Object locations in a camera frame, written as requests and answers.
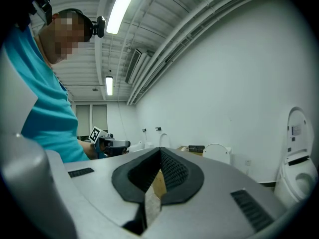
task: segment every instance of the toilet seat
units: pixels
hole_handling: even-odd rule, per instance
[[[309,158],[299,164],[283,166],[285,182],[298,200],[305,199],[318,181],[315,165]]]
[[[220,144],[210,144],[203,151],[203,157],[230,165],[229,151]]]

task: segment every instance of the white toilet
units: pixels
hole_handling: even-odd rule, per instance
[[[318,173],[310,156],[314,131],[302,109],[293,108],[288,117],[287,141],[280,167],[275,195],[290,208],[306,199],[318,181]]]
[[[203,157],[210,158],[230,165],[230,147],[224,147],[220,144],[210,144],[203,151]]]

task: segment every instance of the ceiling beam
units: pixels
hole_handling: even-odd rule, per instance
[[[100,0],[98,5],[97,17],[105,15],[105,7],[108,0]],[[106,89],[105,84],[102,79],[102,38],[99,38],[97,35],[94,37],[94,49],[95,49],[95,64],[96,64],[96,72],[98,75],[99,84],[103,85],[100,86],[100,90],[102,93],[103,100],[106,99]]]

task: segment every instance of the ceiling light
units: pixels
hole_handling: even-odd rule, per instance
[[[108,96],[113,95],[113,77],[107,76],[105,78],[105,84],[106,84],[106,93]]]
[[[131,0],[116,0],[110,15],[106,31],[110,34],[117,34],[119,32],[121,22],[124,14],[129,7]]]

